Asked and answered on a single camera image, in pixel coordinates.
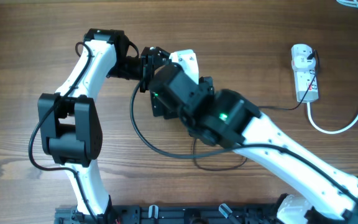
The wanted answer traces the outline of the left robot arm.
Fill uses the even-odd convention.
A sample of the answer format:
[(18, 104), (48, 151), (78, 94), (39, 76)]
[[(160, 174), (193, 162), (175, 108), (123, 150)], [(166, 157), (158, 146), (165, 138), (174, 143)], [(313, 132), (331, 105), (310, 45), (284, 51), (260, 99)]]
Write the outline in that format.
[(90, 29), (80, 42), (79, 61), (55, 93), (38, 100), (39, 123), (29, 141), (29, 158), (34, 162), (33, 145), (41, 135), (42, 149), (57, 164), (55, 170), (67, 173), (77, 198), (69, 210), (58, 209), (57, 223), (116, 223), (119, 215), (112, 207), (98, 167), (103, 132), (95, 101), (109, 77), (143, 80), (147, 89), (154, 72), (170, 62), (185, 62), (192, 50), (169, 53), (160, 47), (145, 48), (129, 56), (134, 44), (122, 30)]

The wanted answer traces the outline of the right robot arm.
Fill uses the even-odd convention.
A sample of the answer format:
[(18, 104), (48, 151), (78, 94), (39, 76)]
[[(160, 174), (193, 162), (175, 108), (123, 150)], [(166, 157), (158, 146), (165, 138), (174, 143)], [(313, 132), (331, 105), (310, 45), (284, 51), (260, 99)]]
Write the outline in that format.
[(162, 67), (149, 90), (191, 137), (247, 157), (291, 185), (298, 196), (278, 205), (282, 223), (358, 223), (358, 177), (298, 144), (238, 92), (215, 91), (210, 78), (196, 83), (177, 63)]

